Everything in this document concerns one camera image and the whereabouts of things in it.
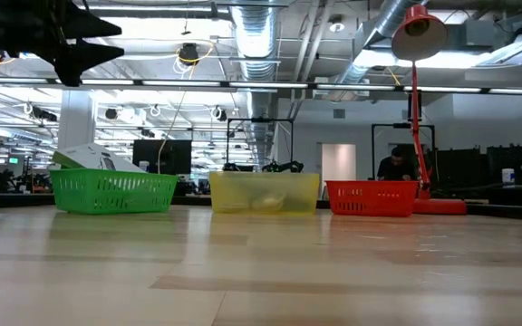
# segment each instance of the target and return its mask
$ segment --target pillar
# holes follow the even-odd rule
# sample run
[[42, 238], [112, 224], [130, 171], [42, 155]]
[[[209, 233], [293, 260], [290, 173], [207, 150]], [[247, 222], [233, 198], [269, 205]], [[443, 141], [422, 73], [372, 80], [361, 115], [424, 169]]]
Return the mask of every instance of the pillar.
[[89, 91], [63, 91], [58, 149], [94, 142], [98, 108]]

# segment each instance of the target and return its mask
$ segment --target table surface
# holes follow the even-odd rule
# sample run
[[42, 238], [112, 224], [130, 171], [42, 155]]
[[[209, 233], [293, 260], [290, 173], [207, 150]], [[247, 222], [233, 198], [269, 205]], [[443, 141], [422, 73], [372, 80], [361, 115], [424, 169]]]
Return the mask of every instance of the table surface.
[[0, 325], [522, 325], [522, 221], [0, 209]]

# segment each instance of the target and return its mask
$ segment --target black frame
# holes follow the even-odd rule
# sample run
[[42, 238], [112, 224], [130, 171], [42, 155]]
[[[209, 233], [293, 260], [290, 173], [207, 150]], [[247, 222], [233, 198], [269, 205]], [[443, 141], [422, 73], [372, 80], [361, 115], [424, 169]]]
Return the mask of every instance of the black frame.
[[233, 121], [250, 121], [254, 123], [271, 123], [271, 122], [289, 122], [291, 124], [291, 150], [289, 152], [290, 154], [290, 162], [294, 161], [294, 120], [293, 119], [269, 119], [269, 118], [230, 118], [227, 119], [227, 152], [226, 152], [226, 163], [228, 163], [228, 146], [231, 138], [229, 137], [229, 134], [231, 133], [231, 122]]
[[[393, 129], [411, 129], [411, 124], [409, 122], [404, 123], [373, 123], [372, 124], [372, 178], [376, 179], [376, 139], [374, 137], [374, 133], [377, 127], [392, 127]], [[431, 145], [432, 152], [436, 150], [436, 134], [434, 125], [420, 125], [420, 128], [428, 128], [430, 129], [431, 134]]]

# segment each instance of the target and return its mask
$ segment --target ceiling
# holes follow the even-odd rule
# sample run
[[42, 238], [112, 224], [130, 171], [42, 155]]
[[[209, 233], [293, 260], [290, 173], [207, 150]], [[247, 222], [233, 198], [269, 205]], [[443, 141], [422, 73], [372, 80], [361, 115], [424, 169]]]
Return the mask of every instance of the ceiling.
[[[241, 77], [240, 63], [237, 60], [239, 53], [234, 37], [232, 22], [224, 19], [185, 19], [186, 12], [180, 12], [179, 18], [158, 18], [152, 14], [151, 18], [141, 10], [147, 5], [172, 6], [209, 5], [210, 2], [184, 1], [88, 1], [90, 5], [126, 5], [131, 8], [128, 13], [115, 14], [108, 12], [103, 19], [122, 28], [122, 35], [89, 40], [92, 43], [119, 46], [125, 49], [126, 54], [111, 62], [94, 67], [85, 72], [83, 79], [188, 79], [193, 80], [231, 80], [237, 81]], [[355, 56], [356, 31], [360, 23], [375, 17], [382, 4], [380, 0], [371, 1], [337, 1], [330, 17], [340, 15], [344, 29], [334, 33], [325, 29], [318, 47], [318, 58], [314, 60], [309, 73], [309, 80], [317, 77], [332, 79], [342, 73]], [[301, 40], [304, 33], [317, 31], [320, 19], [314, 26], [307, 26], [307, 16], [310, 10], [310, 0], [297, 0], [288, 7], [280, 8], [278, 14], [277, 32], [277, 74], [280, 82], [290, 82], [294, 76], [297, 55], [300, 52]], [[448, 24], [462, 24], [476, 12], [481, 13], [480, 19], [493, 19], [502, 14], [522, 13], [522, 1], [445, 1], [430, 0], [427, 4], [432, 14]], [[323, 11], [318, 10], [318, 17]], [[193, 72], [187, 67], [182, 69], [178, 64], [177, 50], [184, 43], [196, 43], [199, 55], [206, 58], [199, 61]], [[370, 69], [365, 78], [369, 83], [393, 85], [396, 82], [408, 83], [411, 69], [406, 67], [377, 67]], [[0, 76], [13, 77], [44, 77], [56, 78], [53, 66], [34, 55], [23, 55], [23, 58], [0, 64]], [[449, 69], [449, 65], [441, 69], [428, 68], [420, 70], [420, 84], [424, 85], [497, 85], [522, 86], [522, 69], [498, 71], [493, 75], [489, 70]], [[217, 114], [216, 108], [225, 110], [228, 117], [247, 118], [247, 94], [244, 92], [194, 92], [194, 91], [120, 91], [97, 90], [92, 93], [98, 105], [96, 139], [99, 143], [110, 145], [124, 157], [131, 155], [131, 142], [143, 138], [140, 131], [134, 128], [129, 130], [115, 130], [110, 126], [144, 124], [160, 128], [160, 133], [166, 131], [174, 119], [175, 111], [180, 106], [179, 115], [175, 121], [175, 128], [193, 128], [200, 131], [172, 131], [173, 139], [194, 139], [195, 147], [202, 146], [210, 150], [195, 154], [196, 162], [202, 164], [203, 170], [217, 169], [224, 162], [223, 148], [225, 146], [227, 127], [225, 122], [213, 117]], [[40, 124], [41, 121], [26, 114], [33, 106], [47, 110], [61, 118], [62, 90], [58, 89], [26, 89], [0, 87], [0, 123], [5, 124]], [[322, 101], [306, 100], [304, 103], [304, 117], [310, 114], [315, 117], [323, 114], [320, 108]], [[374, 104], [364, 102], [360, 104], [370, 108]], [[125, 117], [118, 120], [108, 120], [105, 117], [107, 109], [126, 110]], [[287, 109], [280, 107], [281, 117], [284, 118]], [[372, 110], [372, 115], [381, 114], [379, 110]], [[38, 167], [50, 161], [51, 150], [57, 141], [57, 126], [50, 124], [47, 128], [6, 128], [0, 131], [0, 152], [17, 152], [17, 148], [31, 149], [36, 153], [34, 161]], [[253, 156], [249, 143], [248, 133], [238, 132], [232, 146], [240, 145], [241, 149], [231, 149], [238, 163], [252, 163]]]

